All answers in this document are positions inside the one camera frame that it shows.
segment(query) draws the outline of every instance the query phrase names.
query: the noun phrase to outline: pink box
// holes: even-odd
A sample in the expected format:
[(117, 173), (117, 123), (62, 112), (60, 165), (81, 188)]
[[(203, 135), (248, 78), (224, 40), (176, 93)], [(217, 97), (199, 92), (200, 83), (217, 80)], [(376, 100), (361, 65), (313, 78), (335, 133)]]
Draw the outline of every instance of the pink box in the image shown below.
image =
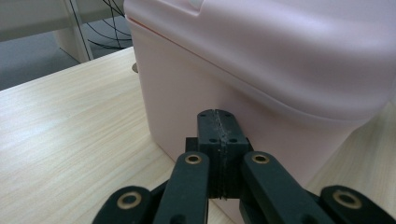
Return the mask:
[[(150, 131), (174, 160), (197, 134), (196, 115), (217, 108), (304, 185), (396, 89), (391, 1), (125, 0), (124, 9)], [(230, 201), (217, 203), (241, 222)]]

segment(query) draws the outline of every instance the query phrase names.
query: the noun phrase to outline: floor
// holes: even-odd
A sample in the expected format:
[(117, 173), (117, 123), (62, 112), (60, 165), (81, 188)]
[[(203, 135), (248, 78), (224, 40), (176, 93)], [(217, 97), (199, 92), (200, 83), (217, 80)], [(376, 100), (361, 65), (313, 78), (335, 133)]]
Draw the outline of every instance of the floor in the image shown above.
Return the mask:
[[(102, 46), (90, 43), (93, 58), (99, 58), (121, 48), (132, 46), (130, 32), (123, 17), (113, 20), (90, 22), (83, 25), (88, 39)], [(0, 42), (0, 91), (20, 85), (22, 83), (44, 77), (79, 64), (74, 58), (60, 49), (52, 32), (31, 35), (19, 39)]]

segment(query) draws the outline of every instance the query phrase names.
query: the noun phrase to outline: gray carpet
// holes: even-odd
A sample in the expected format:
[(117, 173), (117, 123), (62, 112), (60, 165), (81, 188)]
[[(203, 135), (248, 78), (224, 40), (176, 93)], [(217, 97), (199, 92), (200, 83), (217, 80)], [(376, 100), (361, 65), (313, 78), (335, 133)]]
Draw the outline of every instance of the gray carpet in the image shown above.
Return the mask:
[[(110, 25), (113, 24), (112, 19), (106, 21)], [(115, 22), (117, 29), (125, 34), (130, 33), (123, 17), (117, 17)], [(100, 34), (115, 38), (114, 29), (103, 21), (92, 22), (90, 25)], [(114, 47), (119, 46), (117, 41), (100, 36), (88, 25), (84, 24), (83, 28), (91, 41)], [(118, 33), (118, 38), (131, 37)], [(132, 41), (120, 41), (120, 45), (128, 48), (132, 46)], [(94, 44), (91, 44), (91, 47), (93, 58), (117, 51), (117, 49), (104, 49)], [(0, 91), (77, 64), (75, 59), (57, 46), (52, 32), (0, 42)]]

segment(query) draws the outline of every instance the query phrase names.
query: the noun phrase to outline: container lid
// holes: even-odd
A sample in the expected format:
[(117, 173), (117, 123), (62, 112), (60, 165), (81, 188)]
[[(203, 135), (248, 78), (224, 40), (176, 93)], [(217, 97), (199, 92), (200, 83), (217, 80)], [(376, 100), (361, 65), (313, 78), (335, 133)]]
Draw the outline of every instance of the container lid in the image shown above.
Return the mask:
[(125, 0), (124, 9), (306, 114), (368, 119), (396, 89), (395, 1)]

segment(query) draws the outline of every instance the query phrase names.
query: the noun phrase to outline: wooden table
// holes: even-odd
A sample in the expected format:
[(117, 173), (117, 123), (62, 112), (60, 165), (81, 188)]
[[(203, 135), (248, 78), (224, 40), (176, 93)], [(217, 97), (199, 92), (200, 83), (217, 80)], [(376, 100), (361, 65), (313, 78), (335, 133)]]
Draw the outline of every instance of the wooden table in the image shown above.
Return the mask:
[[(152, 141), (133, 49), (0, 91), (0, 223), (91, 223), (115, 190), (174, 163)], [(307, 186), (343, 184), (396, 217), (396, 108), (354, 132)], [(212, 203), (209, 223), (232, 223)]]

